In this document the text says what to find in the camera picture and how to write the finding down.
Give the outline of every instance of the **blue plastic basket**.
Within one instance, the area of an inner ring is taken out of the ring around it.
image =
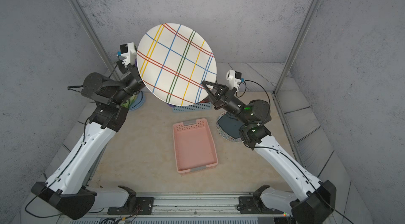
[[[176,106],[172,107],[173,112],[184,112],[184,111],[200,111],[200,110],[210,110],[212,107],[211,103],[198,103],[194,105],[187,106]]]

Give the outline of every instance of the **pink basket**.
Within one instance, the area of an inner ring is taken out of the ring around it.
[[[181,175],[218,165],[217,151],[206,119],[173,125],[177,171]]]

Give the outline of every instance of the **table surface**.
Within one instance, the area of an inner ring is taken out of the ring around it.
[[[108,143],[90,186],[124,185],[136,192],[208,193],[252,192],[268,184],[278,190],[291,191],[264,158],[243,143],[230,142],[219,135],[215,123],[224,110],[173,113],[172,108],[153,94],[144,95],[144,105],[128,113],[121,130]],[[264,92],[246,92],[240,98],[245,103],[254,99],[267,100],[267,96]],[[273,100],[271,117],[266,127],[292,155]],[[182,176],[176,171],[172,126],[199,118],[208,121],[218,166]]]

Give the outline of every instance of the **speckled plate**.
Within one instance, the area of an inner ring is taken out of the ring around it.
[[[203,80],[215,82],[217,65],[207,42],[181,24],[160,24],[141,39],[136,55],[140,77],[159,99],[186,106],[207,97]]]

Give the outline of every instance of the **cable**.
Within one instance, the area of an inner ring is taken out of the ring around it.
[[[252,82],[252,83],[255,83],[255,84],[259,85],[259,86],[265,91],[265,93],[266,93],[266,95],[267,95],[267,98],[269,99],[269,110],[267,111],[266,118],[263,120],[263,123],[262,123],[262,125],[263,125],[263,124],[265,123],[265,121],[267,120],[267,117],[268,117],[269,114],[270,114],[270,97],[269,97],[269,95],[267,94],[266,89],[263,88],[263,86],[261,86],[260,84],[256,83],[255,81],[245,80],[244,82]]]
[[[83,142],[84,142],[84,138],[85,138],[85,136],[86,136],[86,123],[87,123],[87,121],[88,121],[89,119],[90,119],[90,117],[88,117],[88,118],[86,119],[85,123],[84,123]],[[42,192],[44,192],[46,189],[48,189],[49,187],[51,187],[56,181],[58,181],[59,177],[62,176],[63,172],[66,171],[66,169],[69,167],[69,165],[73,162],[74,158],[77,156],[77,154],[79,153],[79,151],[80,151],[80,149],[81,149],[82,146],[83,146],[82,144],[79,146],[79,148],[78,148],[77,152],[74,154],[73,158],[69,161],[68,165],[66,165],[66,167],[62,170],[62,172],[55,178],[55,180],[54,180],[49,186],[47,186],[47,187],[45,187],[44,189],[42,189],[42,191],[40,191],[40,192],[38,193],[38,195],[36,195],[33,199],[31,199],[31,201],[28,202],[28,204],[27,204],[27,205],[25,206],[25,208],[24,208],[24,210],[25,210],[26,213],[28,213],[29,215],[32,215],[32,216],[34,216],[34,217],[37,217],[37,218],[50,218],[50,217],[55,217],[55,216],[60,216],[60,215],[62,215],[62,213],[59,213],[59,214],[51,215],[51,216],[38,216],[38,215],[35,215],[35,214],[29,212],[29,211],[27,210],[27,207],[28,207],[28,206],[31,204],[31,202],[34,201],[34,199],[36,199]]]
[[[138,213],[139,213],[139,210],[140,210],[140,205],[137,205],[136,206],[136,213],[135,214],[133,214],[133,215],[131,215],[131,216],[128,216],[128,217],[122,217],[122,218],[119,218],[118,220],[116,220],[113,224],[118,224],[118,222],[120,222],[122,219],[128,219],[128,218],[131,218],[132,216],[134,216],[135,215],[135,218],[138,216]]]
[[[115,218],[107,218],[107,219],[104,219],[104,220],[100,221],[100,224],[106,224],[107,221],[115,221]]]
[[[35,214],[33,214],[33,213],[31,213],[31,212],[29,212],[29,211],[27,210],[28,205],[31,204],[31,202],[34,201],[34,199],[36,199],[36,198],[39,196],[39,194],[43,193],[46,189],[48,189],[48,188],[49,188],[51,185],[53,185],[53,183],[55,183],[55,182],[56,182],[56,180],[53,181],[53,182],[52,182],[49,186],[47,186],[46,188],[42,189],[42,191],[40,191],[40,192],[38,193],[38,195],[36,195],[35,197],[33,197],[33,199],[31,199],[31,200],[28,202],[28,204],[25,206],[25,209],[24,209],[28,214],[30,214],[30,215],[32,215],[32,216],[34,216],[34,217],[37,217],[37,218],[42,218],[42,219],[62,215],[61,213],[59,213],[59,214],[55,214],[55,215],[51,215],[51,216],[38,216],[38,215],[35,215]]]
[[[76,88],[81,88],[81,87],[83,87],[83,85],[72,85],[72,86],[68,86],[68,90],[73,90],[72,88],[76,89]]]
[[[306,180],[309,182],[309,184],[312,186],[312,188],[315,190],[315,193],[317,193],[319,195],[319,197],[321,198],[321,200],[328,206],[330,207],[333,211],[337,212],[338,214],[340,214],[343,218],[347,219],[350,223],[354,224],[351,220],[349,220],[346,216],[344,216],[343,214],[341,214],[339,211],[337,211],[335,208],[331,207],[331,205],[321,196],[321,194],[319,192],[316,191],[315,186],[313,186],[313,184],[310,182],[310,180],[306,177],[306,175],[301,171],[301,169],[295,164],[295,162],[293,162],[288,156],[286,156],[283,152],[281,152],[280,150],[276,150],[274,148],[270,148],[270,147],[254,147],[254,148],[268,148],[271,150],[275,150],[278,154],[282,154],[283,156],[285,156],[290,162],[292,162],[292,164],[294,164],[294,166],[296,166],[296,168],[302,173],[302,175],[306,178]]]
[[[86,119],[86,121],[84,121],[84,130],[83,130],[83,140],[82,140],[82,142],[84,142],[84,138],[86,137],[86,124],[87,124],[87,121],[90,119],[90,117],[88,117],[87,119]]]
[[[128,108],[132,109],[132,108],[136,107],[137,105],[139,105],[140,102],[142,102],[142,99],[143,99],[143,91],[140,91],[140,100],[139,100],[139,102],[136,103],[136,105],[134,105],[132,107],[129,107],[129,105],[128,105]]]
[[[118,66],[118,63],[115,64],[115,67],[114,67],[113,71],[111,71],[111,74],[108,76],[108,78],[110,78],[113,75],[113,73],[114,73],[115,69],[117,68],[117,66]]]
[[[235,95],[236,95],[236,97],[242,97],[243,95],[245,95],[245,92],[246,92],[246,89],[247,89],[247,87],[246,87],[246,81],[243,81],[242,83],[244,83],[245,84],[245,91],[242,93],[242,95],[240,95],[240,96],[238,96],[238,93],[236,93]]]
[[[103,209],[101,209],[100,211],[98,211],[98,212],[89,212],[89,213],[100,213],[101,211],[103,211],[104,210],[104,208]]]

